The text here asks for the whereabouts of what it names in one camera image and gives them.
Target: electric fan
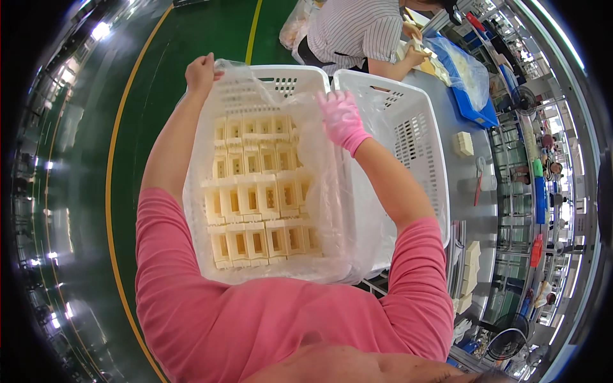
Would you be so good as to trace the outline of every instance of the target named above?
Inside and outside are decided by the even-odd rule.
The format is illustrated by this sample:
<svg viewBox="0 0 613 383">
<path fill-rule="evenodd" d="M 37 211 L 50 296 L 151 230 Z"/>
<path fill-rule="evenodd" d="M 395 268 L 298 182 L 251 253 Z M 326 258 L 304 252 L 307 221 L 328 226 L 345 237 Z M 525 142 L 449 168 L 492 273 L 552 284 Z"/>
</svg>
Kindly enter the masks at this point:
<svg viewBox="0 0 613 383">
<path fill-rule="evenodd" d="M 521 115 L 530 116 L 536 111 L 535 94 L 526 86 L 520 85 L 513 89 L 511 100 L 513 102 L 511 110 L 515 110 Z"/>
<path fill-rule="evenodd" d="M 529 324 L 525 316 L 511 313 L 501 316 L 494 324 L 480 322 L 490 332 L 487 354 L 494 360 L 505 360 L 517 354 L 526 345 Z"/>
</svg>

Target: hand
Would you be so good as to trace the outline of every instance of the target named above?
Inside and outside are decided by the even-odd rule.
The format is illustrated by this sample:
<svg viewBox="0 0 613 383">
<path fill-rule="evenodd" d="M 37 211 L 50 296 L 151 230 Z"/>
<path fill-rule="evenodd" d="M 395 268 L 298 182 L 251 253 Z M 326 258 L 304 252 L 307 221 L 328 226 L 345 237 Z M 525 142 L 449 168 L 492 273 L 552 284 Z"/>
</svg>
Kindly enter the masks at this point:
<svg viewBox="0 0 613 383">
<path fill-rule="evenodd" d="M 406 51 L 406 56 L 403 61 L 409 62 L 412 68 L 421 65 L 421 63 L 424 62 L 425 59 L 430 57 L 431 55 L 431 53 L 418 52 L 413 48 L 412 45 L 409 45 L 409 49 Z"/>
<path fill-rule="evenodd" d="M 423 40 L 421 31 L 416 25 L 409 23 L 408 21 L 403 21 L 402 23 L 402 33 L 405 34 L 409 39 L 417 39 Z"/>
<path fill-rule="evenodd" d="M 185 80 L 188 83 L 188 93 L 198 95 L 205 100 L 211 91 L 213 82 L 223 76 L 224 72 L 215 72 L 215 57 L 213 52 L 200 56 L 185 70 Z"/>
<path fill-rule="evenodd" d="M 316 98 L 324 115 L 326 135 L 334 144 L 347 149 L 353 158 L 362 141 L 372 137 L 364 131 L 353 95 L 348 91 L 334 91 L 326 97 L 318 92 Z"/>
</svg>

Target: plastic bag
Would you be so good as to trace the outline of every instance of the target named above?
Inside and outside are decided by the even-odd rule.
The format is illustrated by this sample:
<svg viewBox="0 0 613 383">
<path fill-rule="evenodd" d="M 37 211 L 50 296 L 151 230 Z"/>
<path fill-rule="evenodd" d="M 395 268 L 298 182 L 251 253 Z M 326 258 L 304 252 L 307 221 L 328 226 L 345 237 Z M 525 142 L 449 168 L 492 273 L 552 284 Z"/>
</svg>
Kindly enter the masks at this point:
<svg viewBox="0 0 613 383">
<path fill-rule="evenodd" d="M 298 55 L 298 45 L 307 35 L 310 23 L 313 22 L 323 2 L 313 0 L 298 0 L 292 13 L 279 32 L 279 41 L 292 51 L 292 57 L 304 65 L 304 60 Z"/>
<path fill-rule="evenodd" d="M 424 39 L 424 46 L 433 51 L 444 50 L 449 55 L 459 75 L 455 77 L 453 73 L 449 74 L 451 86 L 464 90 L 468 94 L 474 110 L 482 110 L 490 98 L 490 78 L 485 65 L 444 37 Z"/>
<path fill-rule="evenodd" d="M 353 187 L 346 178 L 349 154 L 328 140 L 322 130 L 322 117 L 314 92 L 300 92 L 298 85 L 292 97 L 275 90 L 274 79 L 256 78 L 242 63 L 223 59 L 215 63 L 224 70 L 204 104 L 198 120 L 194 150 L 183 189 L 183 205 L 197 261 L 204 277 L 229 284 L 262 277 L 291 277 L 319 283 L 358 283 L 373 265 L 373 252 L 358 252 L 355 238 L 376 239 L 377 233 L 357 231 L 351 205 Z M 302 80 L 302 86 L 313 88 L 313 82 Z M 213 260 L 211 237 L 202 186 L 213 179 L 214 119 L 220 116 L 257 117 L 265 114 L 290 115 L 299 131 L 297 153 L 303 166 L 313 175 L 306 195 L 310 221 L 318 230 L 324 257 L 289 256 L 278 264 L 217 269 Z M 384 213 L 377 209 L 361 209 L 360 221 L 372 226 L 382 224 Z"/>
</svg>

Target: table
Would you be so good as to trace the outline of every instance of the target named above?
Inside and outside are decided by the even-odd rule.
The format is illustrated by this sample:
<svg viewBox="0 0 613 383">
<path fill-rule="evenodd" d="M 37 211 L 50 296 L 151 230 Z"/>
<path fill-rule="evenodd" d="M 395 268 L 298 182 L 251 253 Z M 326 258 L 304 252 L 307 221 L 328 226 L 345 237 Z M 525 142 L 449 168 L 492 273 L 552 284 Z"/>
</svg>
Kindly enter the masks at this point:
<svg viewBox="0 0 613 383">
<path fill-rule="evenodd" d="M 461 316 L 458 315 L 456 320 L 464 317 L 481 320 L 492 285 L 496 257 L 498 200 L 496 191 L 482 191 L 479 194 L 479 203 L 474 207 L 474 193 L 459 190 L 458 182 L 475 177 L 475 160 L 479 156 L 484 157 L 486 162 L 483 176 L 494 175 L 492 150 L 487 132 L 460 114 L 451 88 L 436 77 L 419 70 L 412 70 L 402 82 L 423 89 L 430 97 L 445 155 L 451 219 L 466 221 L 467 245 L 472 241 L 479 241 L 481 245 L 480 269 L 477 273 L 477 286 L 473 291 L 473 304 Z M 459 132 L 471 134 L 474 156 L 462 158 L 455 154 L 452 136 Z"/>
</svg>

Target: green floor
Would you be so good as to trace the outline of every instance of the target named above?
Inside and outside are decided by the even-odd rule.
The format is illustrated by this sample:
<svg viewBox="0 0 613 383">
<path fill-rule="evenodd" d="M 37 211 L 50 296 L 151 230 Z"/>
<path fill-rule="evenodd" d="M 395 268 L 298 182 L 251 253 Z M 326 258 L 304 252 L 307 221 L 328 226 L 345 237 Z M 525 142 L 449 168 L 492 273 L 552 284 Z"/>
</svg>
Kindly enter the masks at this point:
<svg viewBox="0 0 613 383">
<path fill-rule="evenodd" d="M 134 320 L 135 209 L 148 153 L 185 91 L 188 63 L 209 51 L 216 58 L 245 61 L 257 3 L 210 0 L 172 9 L 129 88 L 110 174 L 110 217 L 116 265 Z M 34 245 L 44 260 L 40 271 L 45 300 L 60 314 L 61 336 L 73 348 L 80 368 L 97 382 L 161 380 L 120 298 L 109 251 L 105 188 L 120 100 L 139 53 L 169 5 L 169 0 L 154 1 L 132 13 L 109 15 L 109 20 L 117 17 L 112 33 L 80 53 L 74 85 L 56 92 L 44 118 L 28 132 L 36 132 L 38 141 Z M 251 64 L 295 64 L 278 41 L 294 5 L 261 1 Z M 80 119 L 71 118 L 81 112 Z M 47 161 L 54 163 L 48 172 Z M 59 255 L 57 264 L 48 258 L 52 252 Z M 74 312 L 71 318 L 66 303 Z"/>
</svg>

